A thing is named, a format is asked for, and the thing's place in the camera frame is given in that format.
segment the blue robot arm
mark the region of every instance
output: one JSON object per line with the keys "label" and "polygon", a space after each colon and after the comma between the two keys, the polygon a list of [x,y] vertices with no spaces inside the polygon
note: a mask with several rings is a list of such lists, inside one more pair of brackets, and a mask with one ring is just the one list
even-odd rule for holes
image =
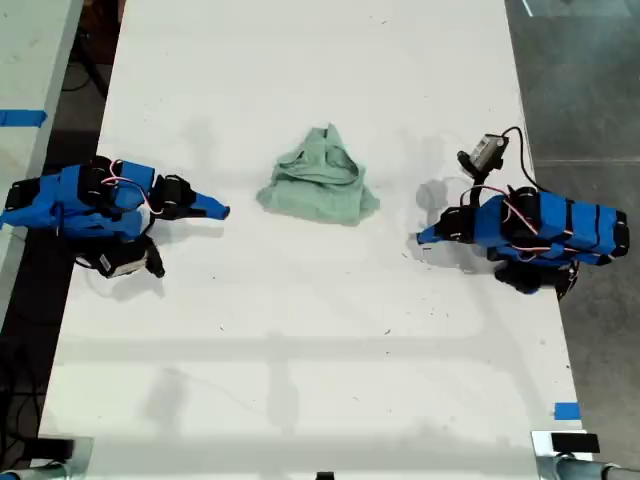
{"label": "blue robot arm", "polygon": [[[107,277],[143,264],[162,276],[162,261],[146,235],[156,219],[224,220],[230,208],[193,191],[176,175],[158,175],[155,182],[154,177],[151,167],[98,156],[87,165],[15,182],[0,226],[56,229],[76,256]],[[151,210],[146,227],[139,210],[143,203]]]}

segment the white wire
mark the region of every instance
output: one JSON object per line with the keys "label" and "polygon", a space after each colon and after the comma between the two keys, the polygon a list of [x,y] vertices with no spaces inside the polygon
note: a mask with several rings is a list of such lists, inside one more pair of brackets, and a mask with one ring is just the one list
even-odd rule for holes
{"label": "white wire", "polygon": [[138,185],[136,182],[134,182],[130,178],[113,176],[113,177],[105,178],[100,183],[102,183],[103,185],[118,185],[119,182],[127,182],[133,185],[134,187],[136,187],[138,190],[140,190],[140,193],[142,194],[142,198],[144,199],[144,203],[147,205],[151,213],[153,213],[154,215],[160,215],[164,211],[163,209],[161,209],[159,212],[156,212],[153,208],[151,208],[151,204],[149,203],[149,199],[147,198],[147,194],[145,193],[145,191],[142,189],[140,185]]}
{"label": "white wire", "polygon": [[475,188],[486,188],[486,189],[488,189],[488,190],[493,190],[494,192],[498,192],[498,193],[501,193],[502,195],[504,195],[504,197],[505,197],[505,198],[504,198],[502,201],[505,203],[505,205],[506,205],[507,207],[509,207],[509,211],[511,211],[511,212],[513,212],[513,213],[515,213],[515,214],[518,216],[518,218],[520,218],[520,220],[522,220],[522,222],[527,226],[527,228],[528,228],[529,230],[531,230],[531,232],[532,232],[534,235],[538,236],[538,230],[537,230],[537,229],[536,229],[536,228],[535,228],[535,227],[534,227],[534,226],[533,226],[533,225],[532,225],[532,224],[531,224],[531,223],[530,223],[530,222],[525,218],[525,216],[520,212],[520,210],[518,210],[516,207],[514,207],[514,206],[511,204],[511,202],[509,202],[509,201],[507,200],[507,198],[509,198],[509,194],[508,194],[507,192],[505,192],[504,190],[501,190],[501,189],[496,188],[496,187],[491,187],[491,186],[489,186],[489,185],[474,185],[473,187],[471,187],[471,188],[469,188],[469,189],[465,190],[464,192],[462,192],[462,195],[460,195],[460,203],[461,203],[461,204],[462,204],[462,202],[463,202],[463,200],[464,200],[464,196],[465,196],[468,192],[470,192],[471,190],[473,190],[473,189],[475,189]]}

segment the green towel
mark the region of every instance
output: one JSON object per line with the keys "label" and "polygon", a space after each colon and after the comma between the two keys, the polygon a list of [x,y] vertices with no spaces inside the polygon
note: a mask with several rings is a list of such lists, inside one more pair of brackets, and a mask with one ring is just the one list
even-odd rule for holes
{"label": "green towel", "polygon": [[336,127],[313,128],[298,150],[278,159],[257,200],[269,211],[357,225],[380,206],[364,185],[364,167],[346,152]]}

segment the cloth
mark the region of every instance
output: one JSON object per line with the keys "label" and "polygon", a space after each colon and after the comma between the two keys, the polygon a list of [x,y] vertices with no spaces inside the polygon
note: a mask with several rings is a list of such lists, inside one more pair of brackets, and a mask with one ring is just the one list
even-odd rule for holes
{"label": "cloth", "polygon": [[335,126],[313,128],[297,150],[278,160],[271,184],[258,192],[257,200],[268,211],[357,225],[380,206],[364,185],[364,174]]}

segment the blue painter's tape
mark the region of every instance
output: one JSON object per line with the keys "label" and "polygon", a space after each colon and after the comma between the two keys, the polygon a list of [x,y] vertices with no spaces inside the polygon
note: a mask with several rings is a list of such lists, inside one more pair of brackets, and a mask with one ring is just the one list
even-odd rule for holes
{"label": "blue painter's tape", "polygon": [[0,127],[38,127],[47,119],[43,110],[0,110]]}
{"label": "blue painter's tape", "polygon": [[582,418],[580,405],[576,402],[556,402],[553,415],[556,420],[580,420]]}

